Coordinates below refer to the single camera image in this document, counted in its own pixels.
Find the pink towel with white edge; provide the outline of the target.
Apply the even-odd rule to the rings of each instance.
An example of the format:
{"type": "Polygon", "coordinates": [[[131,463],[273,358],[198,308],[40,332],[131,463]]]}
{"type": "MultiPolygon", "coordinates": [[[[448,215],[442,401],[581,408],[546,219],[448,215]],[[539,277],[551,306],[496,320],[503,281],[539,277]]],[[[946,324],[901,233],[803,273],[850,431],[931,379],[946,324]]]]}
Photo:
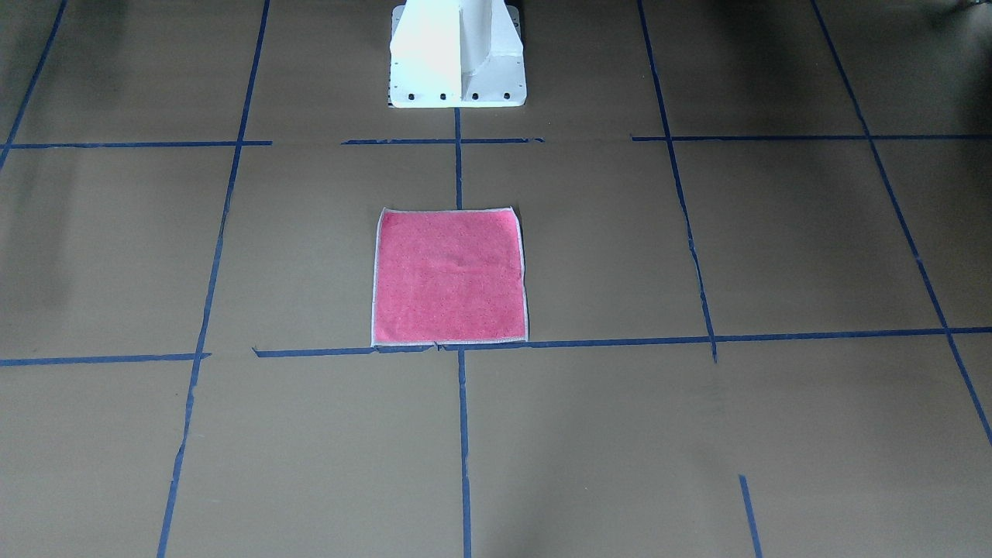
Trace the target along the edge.
{"type": "Polygon", "coordinates": [[[513,208],[384,208],[376,233],[373,346],[528,340],[523,233],[513,208]]]}

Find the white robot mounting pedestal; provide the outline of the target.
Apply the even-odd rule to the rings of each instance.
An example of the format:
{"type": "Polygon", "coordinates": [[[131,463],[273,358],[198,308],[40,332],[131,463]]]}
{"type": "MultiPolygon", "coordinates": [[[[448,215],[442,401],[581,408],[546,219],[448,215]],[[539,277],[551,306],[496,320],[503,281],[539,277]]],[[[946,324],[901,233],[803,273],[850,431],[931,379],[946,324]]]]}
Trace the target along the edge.
{"type": "Polygon", "coordinates": [[[519,107],[528,96],[520,1],[406,1],[392,10],[395,109],[519,107]]]}

